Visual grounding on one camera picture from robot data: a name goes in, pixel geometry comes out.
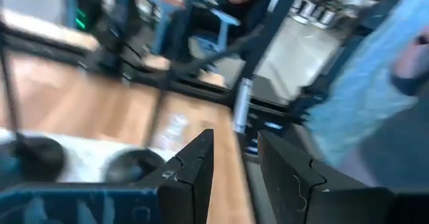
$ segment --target green light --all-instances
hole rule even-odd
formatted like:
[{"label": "green light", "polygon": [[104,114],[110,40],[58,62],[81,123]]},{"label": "green light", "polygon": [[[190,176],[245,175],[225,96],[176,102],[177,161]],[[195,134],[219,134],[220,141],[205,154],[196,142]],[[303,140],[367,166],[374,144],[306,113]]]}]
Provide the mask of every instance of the green light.
[{"label": "green light", "polygon": [[78,9],[78,14],[82,17],[86,17],[86,14],[82,10]]},{"label": "green light", "polygon": [[83,30],[85,30],[85,24],[81,22],[81,20],[76,19],[76,23],[79,25],[80,28],[82,28]]}]

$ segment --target black shirt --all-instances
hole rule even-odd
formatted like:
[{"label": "black shirt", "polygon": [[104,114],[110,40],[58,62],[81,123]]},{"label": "black shirt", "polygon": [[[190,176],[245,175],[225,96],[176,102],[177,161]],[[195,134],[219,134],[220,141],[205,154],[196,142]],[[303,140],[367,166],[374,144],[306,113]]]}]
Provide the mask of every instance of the black shirt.
[{"label": "black shirt", "polygon": [[228,13],[229,15],[237,18],[238,20],[243,20],[247,12],[258,2],[259,0],[249,0],[245,3],[234,4],[226,2],[224,5],[221,5],[222,11]]}]

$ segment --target black fabric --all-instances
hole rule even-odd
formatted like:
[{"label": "black fabric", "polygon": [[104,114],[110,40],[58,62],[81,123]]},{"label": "black fabric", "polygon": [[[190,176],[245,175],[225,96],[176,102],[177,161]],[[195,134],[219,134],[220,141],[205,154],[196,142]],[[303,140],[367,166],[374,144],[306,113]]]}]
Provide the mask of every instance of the black fabric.
[{"label": "black fabric", "polygon": [[267,15],[269,3],[271,3],[271,0],[257,0],[253,4],[253,7],[247,12],[242,21],[242,26],[244,27],[242,30],[245,33],[251,32],[261,23],[261,20]]},{"label": "black fabric", "polygon": [[403,188],[429,185],[429,85],[418,103],[386,119],[359,145],[369,173],[382,186]]},{"label": "black fabric", "polygon": [[259,0],[249,0],[248,2],[241,3],[241,4],[233,4],[233,3],[226,3],[224,5],[221,5],[222,11],[225,13],[228,13],[229,15],[237,18],[238,20],[242,21],[246,15],[247,12],[254,6]]}]

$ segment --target black stand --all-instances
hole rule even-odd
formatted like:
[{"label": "black stand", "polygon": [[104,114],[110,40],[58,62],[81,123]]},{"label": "black stand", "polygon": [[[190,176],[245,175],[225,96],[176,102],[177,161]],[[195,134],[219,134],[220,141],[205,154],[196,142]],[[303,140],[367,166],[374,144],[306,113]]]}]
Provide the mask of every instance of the black stand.
[{"label": "black stand", "polygon": [[13,181],[55,181],[64,168],[65,153],[63,147],[55,140],[46,137],[24,137],[19,131],[18,105],[13,92],[10,65],[5,52],[4,32],[6,30],[6,25],[0,22],[0,61],[5,98],[9,107],[9,120],[14,138],[0,143],[0,151],[12,156],[10,161],[17,160],[17,164],[7,163],[8,161],[2,164],[12,167],[6,170],[6,173]]},{"label": "black stand", "polygon": [[277,223],[427,223],[424,188],[368,187],[261,131],[259,162]]}]

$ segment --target blue chair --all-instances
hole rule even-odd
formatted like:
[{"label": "blue chair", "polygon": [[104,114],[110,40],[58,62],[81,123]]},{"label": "blue chair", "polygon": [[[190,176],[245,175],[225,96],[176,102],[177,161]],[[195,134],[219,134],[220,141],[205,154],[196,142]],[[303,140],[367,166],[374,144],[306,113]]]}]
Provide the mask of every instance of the blue chair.
[{"label": "blue chair", "polygon": [[247,12],[243,21],[239,21],[220,10],[211,9],[211,13],[221,21],[219,31],[210,32],[204,29],[197,29],[193,38],[197,41],[200,50],[204,54],[222,52],[236,39],[252,32],[263,22],[270,2],[271,0],[258,0],[249,12]]}]

